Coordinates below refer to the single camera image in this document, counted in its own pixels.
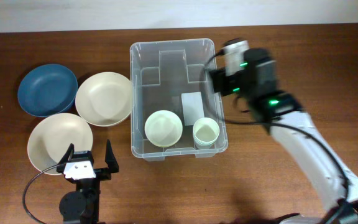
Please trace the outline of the dark blue bowl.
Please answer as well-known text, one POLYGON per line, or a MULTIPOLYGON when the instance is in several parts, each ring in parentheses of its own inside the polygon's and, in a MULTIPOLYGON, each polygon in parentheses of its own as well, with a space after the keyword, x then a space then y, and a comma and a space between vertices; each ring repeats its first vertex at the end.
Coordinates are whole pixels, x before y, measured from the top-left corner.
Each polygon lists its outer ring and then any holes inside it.
POLYGON ((36 117, 68 111, 78 91, 76 75, 66 66, 48 63, 31 70, 17 90, 19 106, 36 117))

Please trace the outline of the white label in bin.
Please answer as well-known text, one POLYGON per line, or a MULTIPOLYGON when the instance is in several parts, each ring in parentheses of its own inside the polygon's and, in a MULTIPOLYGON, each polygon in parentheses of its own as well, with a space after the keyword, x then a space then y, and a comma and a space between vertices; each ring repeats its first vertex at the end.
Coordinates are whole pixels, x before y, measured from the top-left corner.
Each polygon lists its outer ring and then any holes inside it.
POLYGON ((204 118, 203 101, 200 92, 182 93, 181 102, 185 126, 192 126, 204 118))

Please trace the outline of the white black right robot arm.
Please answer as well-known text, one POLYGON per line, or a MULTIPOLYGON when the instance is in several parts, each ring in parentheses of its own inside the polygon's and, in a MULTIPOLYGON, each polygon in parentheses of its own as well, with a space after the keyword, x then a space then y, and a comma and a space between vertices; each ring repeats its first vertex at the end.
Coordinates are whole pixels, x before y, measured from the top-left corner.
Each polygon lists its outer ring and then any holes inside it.
POLYGON ((295 215, 282 223, 358 223, 358 176, 324 140, 299 101, 279 89, 275 60, 268 50, 233 39, 224 44, 222 53, 222 93, 246 100, 254 124, 263 126, 294 158, 326 210, 321 218, 295 215))

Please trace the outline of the grey cup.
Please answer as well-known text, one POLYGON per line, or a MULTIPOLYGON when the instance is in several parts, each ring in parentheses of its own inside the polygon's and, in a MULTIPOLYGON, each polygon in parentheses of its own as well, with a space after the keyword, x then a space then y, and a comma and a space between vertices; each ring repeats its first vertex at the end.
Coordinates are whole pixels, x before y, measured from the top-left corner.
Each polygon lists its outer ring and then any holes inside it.
POLYGON ((214 146, 214 144, 203 145, 203 144, 198 144, 197 142, 195 143, 195 148, 197 148, 198 150, 211 149, 213 146, 214 146))

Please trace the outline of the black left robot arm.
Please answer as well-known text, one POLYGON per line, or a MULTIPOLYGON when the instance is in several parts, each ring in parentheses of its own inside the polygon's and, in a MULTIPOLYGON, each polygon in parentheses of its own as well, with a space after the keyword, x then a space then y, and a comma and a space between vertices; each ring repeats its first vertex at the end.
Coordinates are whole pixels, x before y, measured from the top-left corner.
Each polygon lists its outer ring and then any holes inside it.
POLYGON ((100 183, 119 172, 110 141, 106 142, 104 161, 106 167, 94 168, 91 151, 75 151, 74 144, 70 144, 58 162, 57 172, 76 185, 76 190, 65 194, 59 204, 64 223, 99 222, 100 183))

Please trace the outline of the white small bowl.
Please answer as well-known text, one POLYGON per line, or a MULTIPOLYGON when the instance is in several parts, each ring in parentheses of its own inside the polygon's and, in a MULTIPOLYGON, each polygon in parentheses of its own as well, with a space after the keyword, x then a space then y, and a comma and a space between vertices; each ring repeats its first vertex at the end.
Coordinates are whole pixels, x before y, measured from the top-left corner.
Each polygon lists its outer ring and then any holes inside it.
POLYGON ((147 139, 153 145, 170 147, 180 140, 183 134, 183 125, 179 116, 174 112, 159 110, 147 118, 144 131, 147 139))

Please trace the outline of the beige bowl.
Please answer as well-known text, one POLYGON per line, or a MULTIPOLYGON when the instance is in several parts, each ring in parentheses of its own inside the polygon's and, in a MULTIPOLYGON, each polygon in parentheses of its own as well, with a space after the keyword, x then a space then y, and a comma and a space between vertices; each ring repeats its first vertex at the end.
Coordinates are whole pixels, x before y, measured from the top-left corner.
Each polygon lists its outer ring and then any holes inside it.
POLYGON ((89 124, 109 127, 123 122, 132 112, 132 83, 115 72, 101 72, 79 87, 75 106, 89 124))
POLYGON ((91 151, 93 133, 89 124, 71 113, 60 113, 42 120, 30 134, 27 155, 39 171, 60 162, 68 147, 75 151, 91 151))

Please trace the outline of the clear plastic storage bin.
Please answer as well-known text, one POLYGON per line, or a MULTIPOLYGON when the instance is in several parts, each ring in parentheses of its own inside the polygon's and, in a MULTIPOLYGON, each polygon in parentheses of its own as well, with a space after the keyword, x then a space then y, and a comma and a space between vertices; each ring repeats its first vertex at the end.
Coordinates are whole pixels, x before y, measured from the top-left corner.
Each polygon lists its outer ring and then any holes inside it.
POLYGON ((202 158, 227 149, 222 98, 213 91, 211 80, 202 74, 216 68, 216 62, 208 62, 214 54, 214 42, 207 38, 137 42, 130 47, 131 151, 135 157, 149 162, 187 154, 202 158), (192 92, 201 93, 204 116, 219 124, 220 134, 211 149, 195 148, 193 125, 185 126, 181 94, 192 92), (159 110, 174 112, 182 121, 183 134, 173 146, 155 146, 145 135, 147 118, 159 110))

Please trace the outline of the cream cup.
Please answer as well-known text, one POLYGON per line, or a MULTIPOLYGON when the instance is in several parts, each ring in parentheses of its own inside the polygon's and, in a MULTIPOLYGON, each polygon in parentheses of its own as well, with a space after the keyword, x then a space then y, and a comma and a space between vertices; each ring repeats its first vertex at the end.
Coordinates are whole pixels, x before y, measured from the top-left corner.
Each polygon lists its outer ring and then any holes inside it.
POLYGON ((212 118, 201 118, 193 125, 193 138, 196 137, 202 141, 212 141, 219 137, 219 124, 212 118))

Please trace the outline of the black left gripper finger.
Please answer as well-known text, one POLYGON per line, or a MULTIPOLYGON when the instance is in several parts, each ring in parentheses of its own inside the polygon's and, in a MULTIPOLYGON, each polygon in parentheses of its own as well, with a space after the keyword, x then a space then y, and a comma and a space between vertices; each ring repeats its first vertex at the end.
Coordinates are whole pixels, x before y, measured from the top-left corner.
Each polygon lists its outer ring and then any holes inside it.
POLYGON ((119 172, 119 165, 112 151, 112 146, 109 139, 106 142, 105 163, 107 164, 110 173, 119 172))
POLYGON ((75 148, 75 147, 74 147, 74 144, 71 143, 71 144, 69 145, 69 147, 68 147, 66 153, 64 153, 63 157, 60 159, 59 164, 67 163, 67 162, 71 159, 71 157, 72 157, 72 155, 73 155, 73 153, 74 153, 74 148, 75 148))

